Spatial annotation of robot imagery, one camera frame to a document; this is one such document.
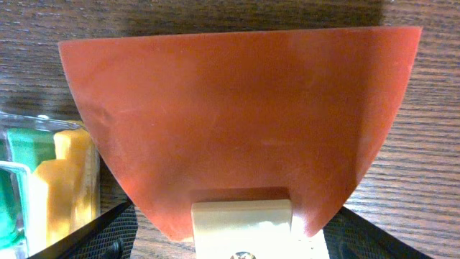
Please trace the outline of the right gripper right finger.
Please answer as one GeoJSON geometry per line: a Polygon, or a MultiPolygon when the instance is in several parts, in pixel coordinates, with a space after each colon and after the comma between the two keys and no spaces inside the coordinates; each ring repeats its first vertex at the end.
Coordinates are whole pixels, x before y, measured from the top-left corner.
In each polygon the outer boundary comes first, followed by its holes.
{"type": "Polygon", "coordinates": [[[346,207],[328,222],[323,233],[330,258],[430,259],[346,207]]]}

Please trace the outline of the orange scraper wooden handle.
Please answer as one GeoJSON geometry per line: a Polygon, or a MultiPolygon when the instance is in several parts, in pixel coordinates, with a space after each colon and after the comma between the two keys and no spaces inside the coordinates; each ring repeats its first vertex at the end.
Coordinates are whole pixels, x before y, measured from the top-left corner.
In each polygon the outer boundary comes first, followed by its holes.
{"type": "Polygon", "coordinates": [[[80,117],[127,196],[197,255],[300,258],[404,99],[422,29],[66,40],[80,117]]]}

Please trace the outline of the clear case of screwdrivers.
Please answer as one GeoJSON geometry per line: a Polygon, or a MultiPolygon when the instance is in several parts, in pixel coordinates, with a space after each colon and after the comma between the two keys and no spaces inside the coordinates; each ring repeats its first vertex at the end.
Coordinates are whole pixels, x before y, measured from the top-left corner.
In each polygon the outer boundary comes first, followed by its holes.
{"type": "Polygon", "coordinates": [[[99,154],[81,121],[1,113],[1,257],[28,258],[96,219],[99,154]]]}

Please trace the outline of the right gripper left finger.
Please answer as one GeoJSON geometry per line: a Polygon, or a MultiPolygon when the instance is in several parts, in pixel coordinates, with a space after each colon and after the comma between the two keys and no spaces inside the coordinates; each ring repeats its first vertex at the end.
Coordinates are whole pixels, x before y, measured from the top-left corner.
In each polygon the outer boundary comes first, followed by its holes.
{"type": "Polygon", "coordinates": [[[30,259],[130,259],[137,230],[134,205],[126,201],[30,259]]]}

